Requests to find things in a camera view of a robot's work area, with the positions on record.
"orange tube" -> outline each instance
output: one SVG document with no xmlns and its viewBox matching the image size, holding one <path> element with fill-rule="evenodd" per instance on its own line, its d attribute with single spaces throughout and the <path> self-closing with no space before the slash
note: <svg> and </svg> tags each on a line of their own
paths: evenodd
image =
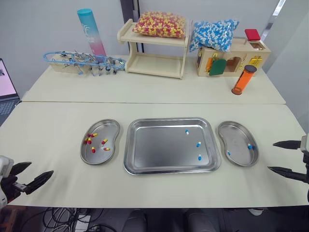
<svg viewBox="0 0 309 232">
<path fill-rule="evenodd" d="M 245 89 L 255 72 L 256 67 L 254 67 L 253 65 L 246 65 L 234 88 L 232 89 L 232 93 L 236 95 L 242 94 L 243 90 Z"/>
</svg>

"bag of blue and white capsules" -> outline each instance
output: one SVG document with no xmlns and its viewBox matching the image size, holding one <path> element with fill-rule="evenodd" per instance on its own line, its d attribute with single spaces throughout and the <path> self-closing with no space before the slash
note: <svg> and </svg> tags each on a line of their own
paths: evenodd
<svg viewBox="0 0 309 232">
<path fill-rule="evenodd" d="M 234 19 L 220 20 L 215 23 L 196 22 L 190 43 L 190 52 L 202 46 L 212 47 L 218 51 L 228 52 L 239 21 Z"/>
</svg>

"green piece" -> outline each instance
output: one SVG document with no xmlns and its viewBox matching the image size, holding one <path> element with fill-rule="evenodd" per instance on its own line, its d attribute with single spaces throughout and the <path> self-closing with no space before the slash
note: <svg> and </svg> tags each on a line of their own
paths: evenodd
<svg viewBox="0 0 309 232">
<path fill-rule="evenodd" d="M 218 59 L 212 63 L 211 71 L 209 72 L 209 76 L 220 75 L 224 72 L 226 67 L 225 59 Z"/>
</svg>

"red block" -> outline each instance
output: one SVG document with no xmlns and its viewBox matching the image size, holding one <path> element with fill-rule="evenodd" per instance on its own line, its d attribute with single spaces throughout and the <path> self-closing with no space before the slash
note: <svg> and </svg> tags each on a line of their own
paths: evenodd
<svg viewBox="0 0 309 232">
<path fill-rule="evenodd" d="M 257 29 L 245 29 L 245 33 L 249 41 L 256 41 L 261 39 Z"/>
</svg>

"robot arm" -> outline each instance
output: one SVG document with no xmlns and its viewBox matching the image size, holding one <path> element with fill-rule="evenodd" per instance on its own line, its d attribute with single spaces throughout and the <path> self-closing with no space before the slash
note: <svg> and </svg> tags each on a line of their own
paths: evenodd
<svg viewBox="0 0 309 232">
<path fill-rule="evenodd" d="M 24 171 L 31 162 L 13 164 L 14 161 L 12 159 L 0 156 L 0 209 L 19 197 L 21 192 L 25 192 L 28 195 L 37 190 L 49 180 L 54 172 L 45 172 L 34 178 L 34 180 L 27 185 L 19 184 L 16 182 L 16 175 Z"/>
<path fill-rule="evenodd" d="M 301 141 L 289 140 L 289 141 L 280 141 L 273 144 L 274 146 L 294 149 L 297 150 L 300 148 L 301 152 L 304 154 L 303 162 L 306 164 L 307 172 L 306 174 L 293 172 L 292 169 L 282 168 L 282 167 L 268 167 L 273 172 L 282 175 L 289 179 L 299 180 L 304 183 L 309 184 L 309 134 L 301 138 Z M 307 193 L 307 199 L 309 202 L 309 191 Z"/>
</svg>

